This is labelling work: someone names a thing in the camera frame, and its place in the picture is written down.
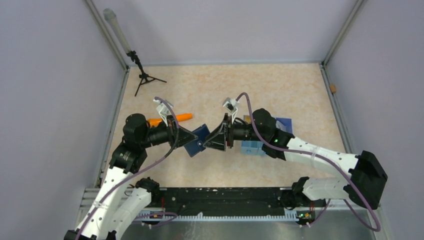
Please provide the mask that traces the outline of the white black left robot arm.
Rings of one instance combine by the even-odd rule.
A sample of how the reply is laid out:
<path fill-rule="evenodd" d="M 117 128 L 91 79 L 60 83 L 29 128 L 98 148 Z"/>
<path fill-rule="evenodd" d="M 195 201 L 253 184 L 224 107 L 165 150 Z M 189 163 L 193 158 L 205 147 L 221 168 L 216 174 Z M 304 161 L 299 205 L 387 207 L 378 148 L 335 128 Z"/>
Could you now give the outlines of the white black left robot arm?
<path fill-rule="evenodd" d="M 160 202 L 159 184 L 151 178 L 141 179 L 123 204 L 130 178 L 141 172 L 147 148 L 168 143 L 170 149 L 198 140 L 191 131 L 178 126 L 173 116 L 151 127 L 140 113 L 128 116 L 121 143 L 112 153 L 103 184 L 87 215 L 75 229 L 68 230 L 66 240 L 119 240 L 145 207 Z"/>

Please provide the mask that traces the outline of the dark blue leather card holder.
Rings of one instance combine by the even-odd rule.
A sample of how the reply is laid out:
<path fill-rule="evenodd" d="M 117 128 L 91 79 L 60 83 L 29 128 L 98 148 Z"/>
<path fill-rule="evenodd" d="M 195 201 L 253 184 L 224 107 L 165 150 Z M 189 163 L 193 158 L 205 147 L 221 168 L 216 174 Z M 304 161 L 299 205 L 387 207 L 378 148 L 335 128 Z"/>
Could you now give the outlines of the dark blue leather card holder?
<path fill-rule="evenodd" d="M 206 124 L 203 124 L 194 129 L 192 133 L 197 137 L 197 139 L 184 146 L 186 152 L 191 158 L 206 149 L 204 147 L 204 142 L 206 141 L 206 137 L 210 134 L 210 130 Z"/>

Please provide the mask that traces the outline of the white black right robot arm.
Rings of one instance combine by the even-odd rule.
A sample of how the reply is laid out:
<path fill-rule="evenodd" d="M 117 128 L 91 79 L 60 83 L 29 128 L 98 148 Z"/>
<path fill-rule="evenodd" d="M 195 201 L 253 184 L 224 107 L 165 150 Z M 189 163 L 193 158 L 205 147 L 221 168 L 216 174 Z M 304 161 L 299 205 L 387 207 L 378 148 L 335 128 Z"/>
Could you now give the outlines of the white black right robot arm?
<path fill-rule="evenodd" d="M 293 200 L 299 206 L 321 199 L 351 200 L 363 208 L 376 210 L 388 180 L 377 157 L 369 151 L 343 153 L 308 143 L 277 128 L 277 120 L 264 108 L 253 112 L 251 124 L 232 123 L 228 114 L 204 142 L 206 148 L 225 151 L 235 141 L 267 143 L 262 150 L 273 159 L 301 163 L 324 171 L 329 178 L 301 177 L 292 185 Z"/>

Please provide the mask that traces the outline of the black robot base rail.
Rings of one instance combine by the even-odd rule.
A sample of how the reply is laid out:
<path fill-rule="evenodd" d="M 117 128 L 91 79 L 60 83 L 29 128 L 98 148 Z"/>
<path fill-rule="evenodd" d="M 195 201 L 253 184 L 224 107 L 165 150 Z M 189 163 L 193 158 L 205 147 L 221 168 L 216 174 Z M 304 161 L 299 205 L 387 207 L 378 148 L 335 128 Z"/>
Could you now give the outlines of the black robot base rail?
<path fill-rule="evenodd" d="M 324 207 L 327 201 L 309 200 L 284 187 L 168 187 L 160 188 L 148 205 L 181 217 L 283 216 L 298 208 Z"/>

